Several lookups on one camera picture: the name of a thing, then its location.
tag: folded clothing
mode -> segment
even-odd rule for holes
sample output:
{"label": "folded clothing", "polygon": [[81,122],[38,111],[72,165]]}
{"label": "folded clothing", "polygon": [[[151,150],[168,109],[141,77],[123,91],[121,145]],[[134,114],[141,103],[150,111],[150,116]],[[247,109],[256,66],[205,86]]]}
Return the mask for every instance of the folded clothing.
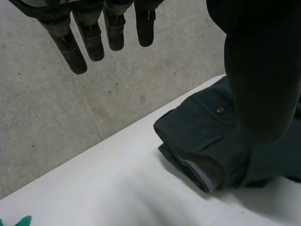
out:
{"label": "folded clothing", "polygon": [[294,119],[284,137],[274,144],[250,141],[237,123],[224,77],[166,113],[154,129],[164,142],[159,147],[164,157],[210,193],[225,186],[262,186],[281,175],[301,178],[296,160],[301,157],[301,140],[297,138],[300,123]]}

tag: white table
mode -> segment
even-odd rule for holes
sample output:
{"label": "white table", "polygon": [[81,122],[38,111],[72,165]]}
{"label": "white table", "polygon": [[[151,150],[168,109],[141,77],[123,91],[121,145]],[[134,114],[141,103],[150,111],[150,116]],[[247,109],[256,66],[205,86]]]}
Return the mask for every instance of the white table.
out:
{"label": "white table", "polygon": [[202,193],[167,162],[153,123],[198,86],[0,201],[12,226],[301,225],[301,185],[280,178],[264,189]]}

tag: gray concrete wall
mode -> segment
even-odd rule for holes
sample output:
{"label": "gray concrete wall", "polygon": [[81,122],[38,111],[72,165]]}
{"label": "gray concrete wall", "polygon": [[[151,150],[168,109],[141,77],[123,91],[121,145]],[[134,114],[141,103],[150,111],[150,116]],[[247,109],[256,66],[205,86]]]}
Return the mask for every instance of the gray concrete wall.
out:
{"label": "gray concrete wall", "polygon": [[73,74],[46,30],[7,0],[0,5],[0,199],[224,73],[225,35],[205,0],[165,0],[152,46],[139,46],[134,8],[125,47]]}

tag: shirt button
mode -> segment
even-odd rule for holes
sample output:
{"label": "shirt button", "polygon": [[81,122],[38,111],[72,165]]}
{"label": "shirt button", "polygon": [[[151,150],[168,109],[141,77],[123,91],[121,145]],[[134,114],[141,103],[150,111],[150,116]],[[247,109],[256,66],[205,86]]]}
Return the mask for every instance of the shirt button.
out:
{"label": "shirt button", "polygon": [[219,109],[216,110],[216,112],[218,114],[224,114],[226,112],[226,109],[224,109],[223,107],[220,107]]}

